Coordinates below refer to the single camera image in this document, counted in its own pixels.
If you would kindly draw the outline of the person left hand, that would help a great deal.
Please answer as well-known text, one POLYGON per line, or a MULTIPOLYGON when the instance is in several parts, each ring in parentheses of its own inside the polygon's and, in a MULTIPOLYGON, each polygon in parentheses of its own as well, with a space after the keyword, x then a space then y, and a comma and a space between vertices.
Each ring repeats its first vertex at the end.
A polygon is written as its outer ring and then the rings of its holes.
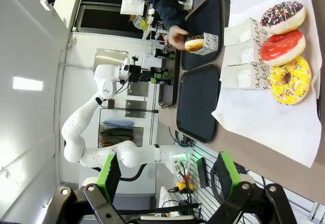
POLYGON ((169 43, 178 50, 185 50, 185 37, 188 32, 180 28, 179 26, 172 26, 169 29, 168 40, 169 43))

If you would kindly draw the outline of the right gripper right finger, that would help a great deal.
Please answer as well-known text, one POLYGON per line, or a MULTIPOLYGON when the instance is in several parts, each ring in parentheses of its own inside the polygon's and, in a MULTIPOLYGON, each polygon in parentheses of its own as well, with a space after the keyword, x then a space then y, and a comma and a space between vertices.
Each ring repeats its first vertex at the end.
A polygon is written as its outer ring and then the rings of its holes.
POLYGON ((258 187, 251 176, 238 173, 228 152, 221 151, 214 165, 224 201, 208 223, 238 223, 245 213, 259 223, 297 223, 280 184, 258 187))

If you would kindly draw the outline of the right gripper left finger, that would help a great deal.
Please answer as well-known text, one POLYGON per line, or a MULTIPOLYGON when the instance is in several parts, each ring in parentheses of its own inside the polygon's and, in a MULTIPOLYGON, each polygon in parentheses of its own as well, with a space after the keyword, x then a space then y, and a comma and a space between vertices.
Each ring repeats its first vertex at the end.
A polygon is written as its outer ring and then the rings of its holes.
POLYGON ((77 191, 61 186, 52 198, 52 223, 80 223, 93 214, 99 223, 126 223, 113 206, 121 177, 117 155, 109 155, 96 180, 77 191))

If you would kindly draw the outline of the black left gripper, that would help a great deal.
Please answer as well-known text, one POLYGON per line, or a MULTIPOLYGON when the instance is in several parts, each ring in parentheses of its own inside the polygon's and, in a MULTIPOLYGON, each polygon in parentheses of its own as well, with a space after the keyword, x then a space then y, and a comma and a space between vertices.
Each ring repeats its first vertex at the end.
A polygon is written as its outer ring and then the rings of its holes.
POLYGON ((130 66, 129 68, 129 81, 130 82, 138 82, 141 76, 141 66, 130 66))

